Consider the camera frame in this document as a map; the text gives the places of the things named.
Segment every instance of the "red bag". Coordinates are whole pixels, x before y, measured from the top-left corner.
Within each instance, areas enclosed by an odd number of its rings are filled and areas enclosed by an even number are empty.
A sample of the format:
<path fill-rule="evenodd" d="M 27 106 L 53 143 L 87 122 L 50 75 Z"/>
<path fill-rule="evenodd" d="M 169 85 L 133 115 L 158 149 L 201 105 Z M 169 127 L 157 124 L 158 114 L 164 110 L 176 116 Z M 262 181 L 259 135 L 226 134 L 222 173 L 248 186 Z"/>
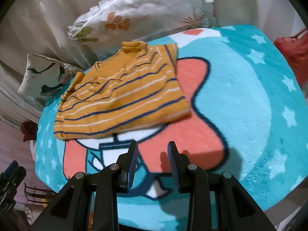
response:
<path fill-rule="evenodd" d="M 308 30 L 305 28 L 291 37 L 279 37 L 274 45 L 287 60 L 302 88 L 308 80 Z"/>

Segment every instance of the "white wall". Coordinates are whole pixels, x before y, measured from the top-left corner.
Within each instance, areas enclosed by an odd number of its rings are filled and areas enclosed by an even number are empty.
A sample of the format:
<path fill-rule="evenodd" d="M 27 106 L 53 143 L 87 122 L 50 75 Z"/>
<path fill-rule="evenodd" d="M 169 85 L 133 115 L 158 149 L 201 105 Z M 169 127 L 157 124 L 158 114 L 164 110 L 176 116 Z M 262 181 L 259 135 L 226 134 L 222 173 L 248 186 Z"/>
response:
<path fill-rule="evenodd" d="M 305 28 L 304 23 L 288 0 L 257 0 L 259 28 L 271 41 L 292 36 Z"/>

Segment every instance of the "yellow object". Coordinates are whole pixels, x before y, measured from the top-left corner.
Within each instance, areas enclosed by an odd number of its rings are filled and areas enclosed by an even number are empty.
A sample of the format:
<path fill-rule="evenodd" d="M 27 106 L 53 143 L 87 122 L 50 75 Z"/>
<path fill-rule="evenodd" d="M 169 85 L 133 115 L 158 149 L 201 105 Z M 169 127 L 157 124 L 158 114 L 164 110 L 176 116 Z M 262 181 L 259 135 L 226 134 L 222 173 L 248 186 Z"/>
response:
<path fill-rule="evenodd" d="M 176 60 L 176 44 L 123 42 L 115 55 L 76 74 L 61 96 L 55 137 L 102 137 L 190 114 L 175 77 Z"/>

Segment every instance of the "white pillow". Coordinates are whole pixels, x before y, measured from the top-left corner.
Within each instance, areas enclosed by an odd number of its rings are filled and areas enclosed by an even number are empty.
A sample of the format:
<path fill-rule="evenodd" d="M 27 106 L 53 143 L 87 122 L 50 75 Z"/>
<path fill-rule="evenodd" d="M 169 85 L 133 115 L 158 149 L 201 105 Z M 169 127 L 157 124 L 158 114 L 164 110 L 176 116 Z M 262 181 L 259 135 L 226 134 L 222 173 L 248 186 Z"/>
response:
<path fill-rule="evenodd" d="M 19 94 L 49 98 L 58 93 L 81 69 L 42 55 L 28 54 Z"/>
<path fill-rule="evenodd" d="M 101 0 L 68 27 L 68 35 L 108 58 L 122 41 L 148 41 L 185 29 L 209 27 L 203 4 L 204 0 Z"/>

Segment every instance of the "orange flower print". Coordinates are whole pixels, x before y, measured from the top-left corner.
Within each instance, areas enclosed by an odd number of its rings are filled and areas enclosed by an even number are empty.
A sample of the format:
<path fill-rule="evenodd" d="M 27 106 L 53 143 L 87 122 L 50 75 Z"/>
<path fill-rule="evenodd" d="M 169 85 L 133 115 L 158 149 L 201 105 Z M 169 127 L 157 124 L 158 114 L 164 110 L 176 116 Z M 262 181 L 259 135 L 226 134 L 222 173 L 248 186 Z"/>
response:
<path fill-rule="evenodd" d="M 115 12 L 109 13 L 107 17 L 108 22 L 105 24 L 105 29 L 121 29 L 121 30 L 128 30 L 130 26 L 130 19 L 125 18 L 123 19 L 122 16 L 115 16 Z"/>

